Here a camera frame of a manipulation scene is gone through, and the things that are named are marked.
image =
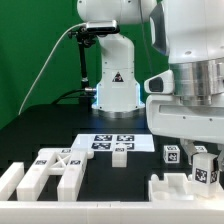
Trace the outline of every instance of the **white cube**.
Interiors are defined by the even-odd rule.
[[[166,163],[180,162],[180,149],[177,145],[164,145],[163,158]]]
[[[199,153],[193,157],[192,192],[203,197],[216,194],[219,171],[216,166],[217,155]]]
[[[201,152],[208,152],[207,149],[204,146],[195,146],[198,153]]]
[[[127,167],[127,146],[118,144],[112,152],[112,167]]]

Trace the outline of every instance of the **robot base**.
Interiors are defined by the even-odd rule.
[[[124,112],[113,112],[113,111],[103,111],[100,109],[95,109],[92,108],[93,114],[103,116],[103,117],[108,117],[108,118],[128,118],[128,117],[134,117],[140,114],[145,113],[145,108],[138,108],[136,110],[132,111],[124,111]]]

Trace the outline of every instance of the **black table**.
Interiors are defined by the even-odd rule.
[[[27,171],[41,148],[69,148],[77,134],[150,134],[150,131],[145,114],[110,119],[92,114],[83,105],[33,106],[0,131],[0,175],[13,162],[24,162]],[[163,160],[164,144],[177,144],[181,148],[178,139],[160,136],[153,139],[155,152],[129,151],[127,168],[112,168],[111,152],[95,152],[94,158],[88,160],[78,200],[147,201],[152,174],[163,179],[163,173],[191,173],[183,150],[179,164],[166,164]],[[218,154],[216,145],[203,145],[209,152]],[[59,181],[60,176],[51,176],[38,200],[57,200]],[[223,174],[220,182],[224,186]],[[15,192],[10,200],[16,200]]]

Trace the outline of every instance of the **green wall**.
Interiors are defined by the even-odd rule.
[[[0,128],[18,114],[19,107],[61,34],[80,23],[76,0],[0,0]],[[167,69],[167,58],[150,47],[149,24],[145,24],[154,74]],[[136,50],[136,79],[143,84],[151,76],[143,45],[141,25],[122,26]],[[59,45],[25,108],[49,104],[66,91],[80,87],[78,47],[75,39]],[[87,50],[92,86],[100,80],[100,47]]]

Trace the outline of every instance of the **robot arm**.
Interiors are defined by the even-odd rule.
[[[170,69],[145,82],[148,126],[180,138],[189,163],[193,141],[224,144],[223,11],[222,0],[164,0],[150,15],[153,46]]]
[[[83,0],[77,2],[84,21],[116,20],[120,24],[149,21],[156,0]],[[102,79],[97,85],[93,112],[111,117],[130,117],[144,111],[140,86],[134,78],[134,45],[120,34],[98,36],[102,55]]]

